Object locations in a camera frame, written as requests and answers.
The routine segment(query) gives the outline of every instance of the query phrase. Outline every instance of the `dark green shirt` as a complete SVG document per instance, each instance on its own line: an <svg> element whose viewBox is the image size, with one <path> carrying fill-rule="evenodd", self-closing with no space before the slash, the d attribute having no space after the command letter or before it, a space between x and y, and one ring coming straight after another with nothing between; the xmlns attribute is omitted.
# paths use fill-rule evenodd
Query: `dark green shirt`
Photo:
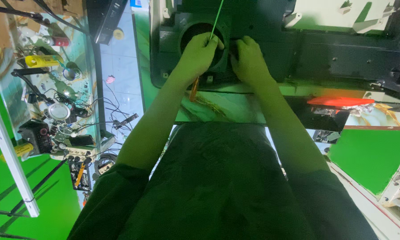
<svg viewBox="0 0 400 240"><path fill-rule="evenodd" d="M149 174L103 174L69 239L377 239L333 173L287 181L259 125L183 124Z"/></svg>

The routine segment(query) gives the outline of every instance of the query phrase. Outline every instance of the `circular opening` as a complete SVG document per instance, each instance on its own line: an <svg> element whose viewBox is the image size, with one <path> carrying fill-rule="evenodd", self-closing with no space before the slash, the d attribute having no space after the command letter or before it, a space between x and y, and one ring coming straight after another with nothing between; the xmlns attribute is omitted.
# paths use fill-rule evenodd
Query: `circular opening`
<svg viewBox="0 0 400 240"><path fill-rule="evenodd" d="M181 38L181 53L184 52L185 47L187 46L188 42L191 41L193 36L197 36L199 34L205 32L212 32L213 25L207 23L198 23L194 24L189 27ZM214 34L219 37L219 39L224 42L224 37L222 36L221 32L215 28ZM224 57L224 50L219 49L218 47L215 50L215 56L213 57L212 63L210 64L209 69L213 68L220 60Z"/></svg>

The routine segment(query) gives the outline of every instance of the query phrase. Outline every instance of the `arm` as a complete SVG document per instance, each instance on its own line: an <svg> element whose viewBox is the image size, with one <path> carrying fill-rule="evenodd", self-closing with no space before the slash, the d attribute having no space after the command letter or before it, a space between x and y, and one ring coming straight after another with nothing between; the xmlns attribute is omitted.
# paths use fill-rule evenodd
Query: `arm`
<svg viewBox="0 0 400 240"><path fill-rule="evenodd" d="M181 59L160 89L151 106L124 142L117 163L151 171L169 137L184 91L194 79L207 71L216 50L223 43L210 32L194 36Z"/></svg>
<svg viewBox="0 0 400 240"><path fill-rule="evenodd" d="M231 57L237 77L249 84L261 105L278 157L288 176L329 167L298 117L284 99L271 77L259 45L250 37L237 40L239 60Z"/></svg>

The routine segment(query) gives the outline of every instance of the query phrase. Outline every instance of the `person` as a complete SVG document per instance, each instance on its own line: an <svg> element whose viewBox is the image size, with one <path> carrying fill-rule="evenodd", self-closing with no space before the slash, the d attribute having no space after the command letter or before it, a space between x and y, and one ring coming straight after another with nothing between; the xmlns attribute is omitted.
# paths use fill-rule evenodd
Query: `person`
<svg viewBox="0 0 400 240"><path fill-rule="evenodd" d="M194 36L117 163L96 181L68 239L377 239L270 75L259 45L237 40L237 77L265 128L184 123L166 144L187 87L206 72L221 40Z"/></svg>

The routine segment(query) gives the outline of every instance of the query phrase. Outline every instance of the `yellow spray can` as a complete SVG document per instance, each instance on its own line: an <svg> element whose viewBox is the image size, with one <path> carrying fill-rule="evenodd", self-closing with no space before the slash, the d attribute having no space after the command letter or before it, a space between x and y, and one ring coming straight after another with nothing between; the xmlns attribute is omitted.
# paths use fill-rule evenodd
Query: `yellow spray can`
<svg viewBox="0 0 400 240"><path fill-rule="evenodd" d="M60 62L64 62L62 57L59 55L33 55L26 56L25 63L30 68L43 68L59 65L58 61L56 61L53 57Z"/></svg>

